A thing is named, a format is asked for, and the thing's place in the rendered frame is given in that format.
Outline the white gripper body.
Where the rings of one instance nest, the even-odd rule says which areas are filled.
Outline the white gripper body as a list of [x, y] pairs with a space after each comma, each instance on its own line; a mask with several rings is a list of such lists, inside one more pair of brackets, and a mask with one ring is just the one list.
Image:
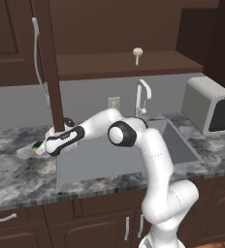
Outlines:
[[54, 130], [54, 127], [51, 127], [45, 134], [45, 139], [44, 141], [42, 142], [42, 145], [45, 144], [45, 142], [47, 141], [47, 139], [49, 137], [55, 137], [56, 136], [56, 133], [55, 133], [55, 130]]

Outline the green and yellow sponge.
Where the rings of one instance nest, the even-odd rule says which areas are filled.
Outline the green and yellow sponge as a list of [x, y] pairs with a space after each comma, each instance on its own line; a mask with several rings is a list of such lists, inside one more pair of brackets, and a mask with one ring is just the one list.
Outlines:
[[45, 143], [43, 141], [37, 141], [33, 144], [32, 149], [39, 155], [43, 155], [46, 152]]

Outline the grey kitchen sink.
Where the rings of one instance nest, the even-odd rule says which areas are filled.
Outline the grey kitchen sink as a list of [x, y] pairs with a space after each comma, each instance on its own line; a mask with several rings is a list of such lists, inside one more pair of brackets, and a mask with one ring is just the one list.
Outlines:
[[[163, 136], [175, 169], [187, 169], [204, 162], [171, 120], [152, 120], [147, 125]], [[72, 183], [134, 172], [145, 173], [138, 148], [114, 146], [106, 136], [85, 140], [77, 149], [57, 157], [56, 190], [67, 192]]]

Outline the dark brown open cabinet door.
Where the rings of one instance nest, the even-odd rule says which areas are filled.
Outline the dark brown open cabinet door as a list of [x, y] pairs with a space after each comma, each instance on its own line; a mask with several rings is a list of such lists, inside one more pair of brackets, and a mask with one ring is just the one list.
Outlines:
[[53, 126], [56, 132], [64, 131], [63, 110], [59, 87], [59, 77], [54, 49], [48, 0], [31, 0], [33, 16], [40, 28], [40, 54], [44, 68], [44, 78], [48, 84]]

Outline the dark brown panel under sink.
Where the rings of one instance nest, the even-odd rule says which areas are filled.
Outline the dark brown panel under sink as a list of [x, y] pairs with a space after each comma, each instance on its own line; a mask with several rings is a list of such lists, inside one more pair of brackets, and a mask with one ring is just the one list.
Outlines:
[[73, 200], [74, 215], [83, 217], [124, 209], [139, 208], [145, 189]]

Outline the silver sink tap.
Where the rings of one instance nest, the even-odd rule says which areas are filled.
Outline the silver sink tap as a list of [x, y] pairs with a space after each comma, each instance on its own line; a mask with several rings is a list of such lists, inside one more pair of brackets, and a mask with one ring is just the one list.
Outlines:
[[[141, 107], [141, 97], [142, 97], [142, 89], [143, 88], [145, 89], [146, 99], [144, 101], [144, 106]], [[147, 110], [145, 107], [146, 101], [150, 100], [151, 97], [152, 97], [151, 88], [143, 79], [140, 79], [137, 83], [136, 105], [135, 105], [135, 116], [136, 117], [140, 117], [143, 114], [147, 113]]]

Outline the dark brown closed cabinet door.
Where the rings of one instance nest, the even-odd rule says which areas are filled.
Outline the dark brown closed cabinet door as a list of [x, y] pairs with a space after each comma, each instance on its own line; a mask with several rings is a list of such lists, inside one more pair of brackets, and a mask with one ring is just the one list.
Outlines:
[[30, 0], [0, 0], [0, 86], [38, 84]]

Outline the dark brown base cabinet door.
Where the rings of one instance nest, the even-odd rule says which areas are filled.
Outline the dark brown base cabinet door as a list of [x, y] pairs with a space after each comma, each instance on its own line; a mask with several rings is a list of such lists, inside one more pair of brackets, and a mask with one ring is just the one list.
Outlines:
[[[97, 215], [49, 228], [53, 248], [131, 248], [134, 211]], [[125, 218], [130, 217], [128, 240]]]
[[52, 248], [47, 225], [1, 230], [0, 248]]
[[133, 229], [133, 235], [132, 235], [132, 246], [131, 248], [139, 248], [139, 244], [142, 241], [142, 239], [148, 234], [151, 225], [148, 223], [148, 221], [144, 218], [144, 230], [141, 238], [138, 238], [138, 231], [140, 226], [140, 215], [142, 212], [140, 210], [137, 210], [135, 212], [134, 217], [134, 229]]
[[188, 247], [225, 241], [225, 192], [213, 194], [210, 200], [201, 201], [186, 224]]

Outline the beige dish brush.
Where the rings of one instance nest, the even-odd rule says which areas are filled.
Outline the beige dish brush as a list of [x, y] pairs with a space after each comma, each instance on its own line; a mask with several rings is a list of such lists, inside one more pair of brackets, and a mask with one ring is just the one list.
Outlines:
[[139, 65], [140, 57], [143, 55], [144, 51], [140, 47], [135, 47], [133, 49], [133, 55], [136, 58], [135, 65]]

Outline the dark brown drawer front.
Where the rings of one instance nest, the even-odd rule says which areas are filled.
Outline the dark brown drawer front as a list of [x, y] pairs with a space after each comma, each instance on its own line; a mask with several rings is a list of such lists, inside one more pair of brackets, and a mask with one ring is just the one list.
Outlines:
[[25, 208], [0, 211], [0, 230], [26, 225], [29, 216]]

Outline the grey toaster oven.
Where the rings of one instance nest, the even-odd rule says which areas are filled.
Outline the grey toaster oven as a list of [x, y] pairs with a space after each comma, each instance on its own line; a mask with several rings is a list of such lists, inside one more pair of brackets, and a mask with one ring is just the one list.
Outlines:
[[192, 77], [181, 112], [204, 136], [225, 134], [225, 88], [209, 77]]

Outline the beige wall power outlet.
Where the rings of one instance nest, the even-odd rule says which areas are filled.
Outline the beige wall power outlet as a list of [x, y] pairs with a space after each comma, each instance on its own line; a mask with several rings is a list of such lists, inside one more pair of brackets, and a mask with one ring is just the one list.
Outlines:
[[110, 97], [108, 99], [108, 108], [109, 109], [119, 109], [120, 108], [120, 98], [119, 97]]

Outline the dark brown open wall cabinet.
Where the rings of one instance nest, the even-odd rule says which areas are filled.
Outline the dark brown open wall cabinet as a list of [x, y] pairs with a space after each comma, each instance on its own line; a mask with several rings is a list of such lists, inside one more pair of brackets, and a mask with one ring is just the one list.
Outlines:
[[[177, 0], [49, 0], [57, 71], [62, 80], [199, 73], [176, 51]], [[144, 53], [139, 65], [133, 49]]]

